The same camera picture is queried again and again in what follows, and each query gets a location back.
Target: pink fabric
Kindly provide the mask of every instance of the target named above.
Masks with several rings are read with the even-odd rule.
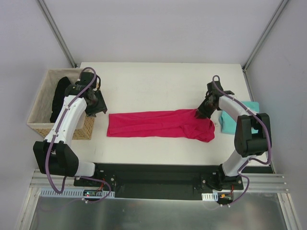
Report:
[[[196,109],[110,114],[108,137],[189,138],[209,142],[214,138],[210,119],[196,119]]]

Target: white wall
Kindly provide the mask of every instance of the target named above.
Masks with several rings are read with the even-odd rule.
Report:
[[[46,0],[77,63],[244,64],[280,0]]]
[[[0,230],[14,229],[42,138],[26,126],[47,69],[69,68],[34,0],[0,3]]]
[[[307,229],[307,1],[293,0],[248,69],[255,100],[271,117],[273,163],[285,173]]]

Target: tabletop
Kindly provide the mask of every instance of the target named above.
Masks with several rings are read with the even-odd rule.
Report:
[[[97,163],[219,165],[231,155],[234,135],[221,133],[215,111],[215,138],[209,143],[187,138],[109,138],[108,114],[195,109],[204,100],[207,83],[219,75],[224,90],[250,101],[239,64],[83,62],[101,78],[107,114],[95,119],[91,140],[74,140],[71,148],[83,161]],[[265,154],[259,159],[266,161]],[[260,165],[252,161],[249,165]]]

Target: wicker basket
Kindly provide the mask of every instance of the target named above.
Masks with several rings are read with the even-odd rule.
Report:
[[[53,128],[54,123],[50,123],[52,112],[52,100],[58,81],[63,77],[68,77],[71,83],[75,83],[79,78],[82,69],[50,69],[48,70],[34,106],[28,118],[27,124],[43,137]],[[72,139],[90,140],[94,127],[94,118],[87,117],[85,112],[81,115]]]

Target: turquoise towel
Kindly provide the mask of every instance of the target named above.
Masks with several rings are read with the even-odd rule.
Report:
[[[255,112],[259,113],[258,102],[242,102],[242,103],[247,107],[249,107],[251,110],[254,110]],[[235,134],[236,122],[232,119],[232,117],[228,113],[222,111],[222,115],[219,118],[219,122],[222,126],[222,133]],[[252,133],[257,133],[257,130],[252,129]]]

